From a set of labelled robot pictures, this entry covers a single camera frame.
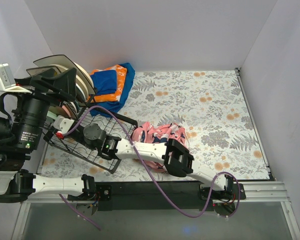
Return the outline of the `cream and pink plate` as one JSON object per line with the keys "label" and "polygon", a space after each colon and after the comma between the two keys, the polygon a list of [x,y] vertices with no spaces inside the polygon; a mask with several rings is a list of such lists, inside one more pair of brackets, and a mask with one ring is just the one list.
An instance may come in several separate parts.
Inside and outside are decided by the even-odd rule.
{"label": "cream and pink plate", "polygon": [[77,118],[77,116],[76,116],[76,114],[74,113],[73,109],[72,109],[70,106],[68,106],[67,104],[64,104],[64,105],[62,106],[62,109],[65,111],[65,113],[66,113],[70,118],[72,118],[72,119],[76,119],[76,118]]}

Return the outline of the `mint green flower plate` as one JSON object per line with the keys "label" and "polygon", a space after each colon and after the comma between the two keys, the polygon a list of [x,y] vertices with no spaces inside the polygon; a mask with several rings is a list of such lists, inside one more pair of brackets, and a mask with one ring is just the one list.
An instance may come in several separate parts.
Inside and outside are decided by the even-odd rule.
{"label": "mint green flower plate", "polygon": [[47,115],[46,115],[47,122],[53,123],[57,118],[58,118],[58,116],[55,113],[53,113],[51,111],[47,112]]}

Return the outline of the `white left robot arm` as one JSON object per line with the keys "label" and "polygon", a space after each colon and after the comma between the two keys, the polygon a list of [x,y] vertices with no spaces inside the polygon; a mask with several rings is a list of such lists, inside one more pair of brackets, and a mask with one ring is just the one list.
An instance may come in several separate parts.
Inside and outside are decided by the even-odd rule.
{"label": "white left robot arm", "polygon": [[0,203],[23,202],[32,194],[96,196],[91,176],[51,178],[23,169],[38,148],[49,108],[75,101],[76,73],[49,68],[16,79],[8,64],[0,64]]}

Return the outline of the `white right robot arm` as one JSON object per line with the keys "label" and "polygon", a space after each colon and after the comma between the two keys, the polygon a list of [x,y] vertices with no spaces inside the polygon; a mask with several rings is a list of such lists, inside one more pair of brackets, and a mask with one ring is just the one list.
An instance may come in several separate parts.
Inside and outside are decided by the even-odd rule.
{"label": "white right robot arm", "polygon": [[105,160],[136,159],[140,155],[144,161],[164,165],[167,172],[174,177],[191,177],[206,185],[211,185],[217,175],[209,167],[196,162],[190,151],[175,139],[169,139],[167,143],[131,144],[127,139],[108,135],[94,123],[83,128],[83,140]]}

